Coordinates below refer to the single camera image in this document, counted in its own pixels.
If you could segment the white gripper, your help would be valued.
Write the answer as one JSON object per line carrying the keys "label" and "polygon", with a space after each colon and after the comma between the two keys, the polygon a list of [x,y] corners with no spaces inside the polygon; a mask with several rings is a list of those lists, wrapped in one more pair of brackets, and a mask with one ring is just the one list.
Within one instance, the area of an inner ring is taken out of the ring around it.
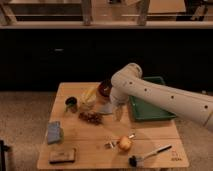
{"label": "white gripper", "polygon": [[110,92],[110,101],[115,106],[113,108],[114,120],[120,121],[123,116],[124,109],[122,105],[125,105],[129,100],[129,96],[117,89],[112,89]]}

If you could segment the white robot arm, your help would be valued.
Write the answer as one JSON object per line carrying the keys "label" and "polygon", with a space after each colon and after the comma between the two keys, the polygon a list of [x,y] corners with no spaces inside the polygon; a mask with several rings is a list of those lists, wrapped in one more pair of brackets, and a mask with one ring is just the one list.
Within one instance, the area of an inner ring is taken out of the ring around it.
{"label": "white robot arm", "polygon": [[129,96],[134,96],[213,132],[213,96],[145,81],[136,63],[114,73],[111,84],[110,101],[115,106],[124,105]]}

